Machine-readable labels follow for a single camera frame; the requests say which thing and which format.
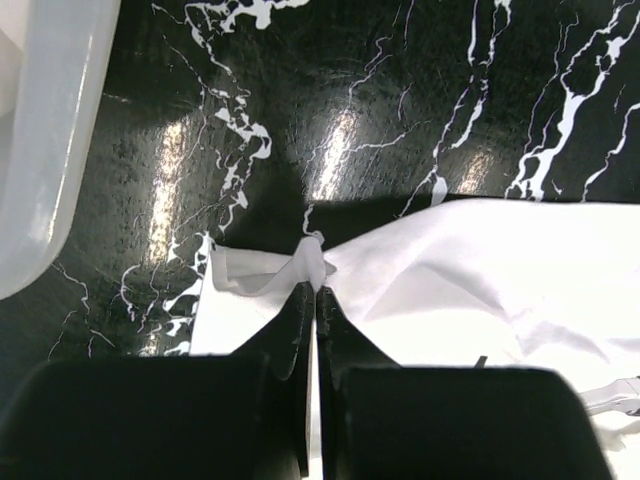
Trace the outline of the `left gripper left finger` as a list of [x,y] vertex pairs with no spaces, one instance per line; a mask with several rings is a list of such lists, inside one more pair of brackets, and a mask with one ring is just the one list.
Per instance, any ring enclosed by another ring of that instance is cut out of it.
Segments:
[[58,361],[1,422],[5,479],[301,479],[314,292],[233,352]]

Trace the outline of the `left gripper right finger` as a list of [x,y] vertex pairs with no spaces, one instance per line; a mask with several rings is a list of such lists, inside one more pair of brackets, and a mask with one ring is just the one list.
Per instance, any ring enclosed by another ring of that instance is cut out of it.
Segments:
[[317,297],[328,479],[607,479],[578,396],[557,374],[403,367]]

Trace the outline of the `white t shirt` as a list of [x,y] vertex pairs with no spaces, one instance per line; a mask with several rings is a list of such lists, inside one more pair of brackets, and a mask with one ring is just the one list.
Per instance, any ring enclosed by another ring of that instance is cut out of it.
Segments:
[[403,366],[559,373],[614,477],[638,477],[637,206],[459,200],[322,242],[306,232],[292,255],[205,244],[191,353],[232,352],[309,282]]

